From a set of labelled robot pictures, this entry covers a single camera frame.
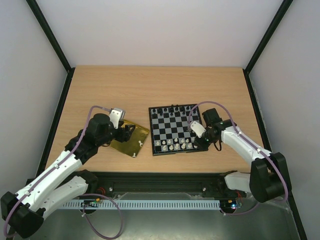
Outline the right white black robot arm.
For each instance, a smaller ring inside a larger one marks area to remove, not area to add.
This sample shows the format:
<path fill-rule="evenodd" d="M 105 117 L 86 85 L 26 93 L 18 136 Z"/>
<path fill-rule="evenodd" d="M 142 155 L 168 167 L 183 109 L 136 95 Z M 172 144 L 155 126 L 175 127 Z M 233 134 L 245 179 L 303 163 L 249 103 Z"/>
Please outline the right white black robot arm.
<path fill-rule="evenodd" d="M 273 153 L 248 138 L 232 119 L 222 120 L 215 108 L 203 114 L 205 126 L 189 120 L 189 128 L 196 134 L 195 145 L 207 151 L 213 144 L 221 151 L 221 144 L 231 147 L 250 166 L 249 173 L 230 171 L 218 183 L 218 191 L 229 196 L 235 190 L 251 193 L 260 203 L 280 196 L 288 196 L 292 190 L 285 156 Z"/>

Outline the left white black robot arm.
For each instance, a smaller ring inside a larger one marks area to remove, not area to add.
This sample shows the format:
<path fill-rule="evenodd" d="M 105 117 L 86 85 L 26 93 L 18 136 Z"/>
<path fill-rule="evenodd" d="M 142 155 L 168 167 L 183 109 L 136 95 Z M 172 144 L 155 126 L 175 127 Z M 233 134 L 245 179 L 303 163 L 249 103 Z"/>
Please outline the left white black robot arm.
<path fill-rule="evenodd" d="M 97 113 L 88 119 L 45 171 L 22 189 L 8 191 L 0 198 L 4 235 L 10 237 L 7 228 L 11 227 L 20 237 L 29 238 L 61 205 L 94 190 L 98 179 L 88 170 L 80 171 L 67 183 L 64 180 L 96 155 L 99 147 L 113 140 L 129 141 L 135 128 L 134 124 L 124 124 L 123 114 L 114 110 L 109 115 Z"/>

